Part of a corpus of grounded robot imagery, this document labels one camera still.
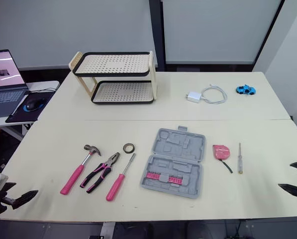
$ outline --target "pliers jaw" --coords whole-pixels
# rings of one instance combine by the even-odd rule
[[[120,153],[113,154],[104,164],[107,166],[112,166],[119,158]]]

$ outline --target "screwdriver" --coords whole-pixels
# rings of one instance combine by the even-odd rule
[[[132,155],[132,157],[130,158],[126,168],[124,169],[123,173],[120,174],[118,176],[118,178],[116,179],[116,181],[113,183],[113,186],[111,187],[110,191],[108,192],[107,196],[106,196],[106,200],[107,201],[112,201],[115,197],[115,195],[117,194],[124,178],[125,178],[125,173],[128,170],[128,167],[130,166],[131,162],[133,161],[134,157],[135,157],[136,153],[134,153]]]
[[[242,169],[242,155],[241,155],[241,143],[239,143],[238,172],[240,174],[243,173],[243,169]]]

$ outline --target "blue toy car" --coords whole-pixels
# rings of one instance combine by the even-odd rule
[[[237,93],[245,94],[245,95],[254,95],[256,93],[256,89],[254,87],[250,87],[248,85],[239,86],[236,89]]]

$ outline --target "roll of tape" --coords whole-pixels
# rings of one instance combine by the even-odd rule
[[[125,153],[132,153],[135,150],[135,146],[132,143],[126,143],[123,146],[123,150],[124,150]]]

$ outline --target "open tool case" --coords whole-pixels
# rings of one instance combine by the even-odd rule
[[[141,185],[144,188],[197,198],[200,193],[205,136],[161,128],[148,159]]]

